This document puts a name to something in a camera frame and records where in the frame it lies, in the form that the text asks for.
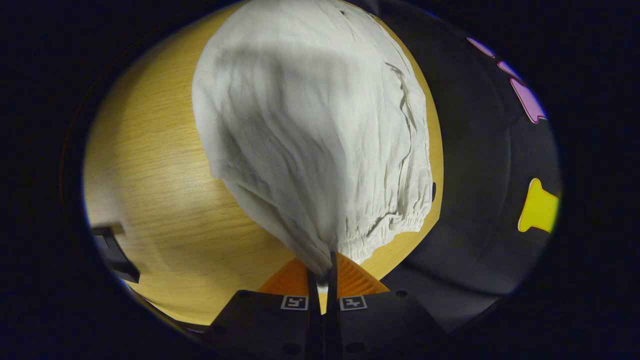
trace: wood grain surface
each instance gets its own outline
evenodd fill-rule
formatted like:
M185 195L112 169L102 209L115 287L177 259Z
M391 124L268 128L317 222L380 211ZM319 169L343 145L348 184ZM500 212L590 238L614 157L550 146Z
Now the wood grain surface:
M101 104L85 154L90 225L117 225L116 238L141 274L140 283L131 287L183 322L210 324L237 290L256 290L294 257L245 215L221 180L211 177L195 127L191 81L200 53L242 5L185 27L133 63ZM413 56L387 31L402 45L426 94L438 195L420 232L397 235L362 264L378 279L438 220L444 171L429 88Z

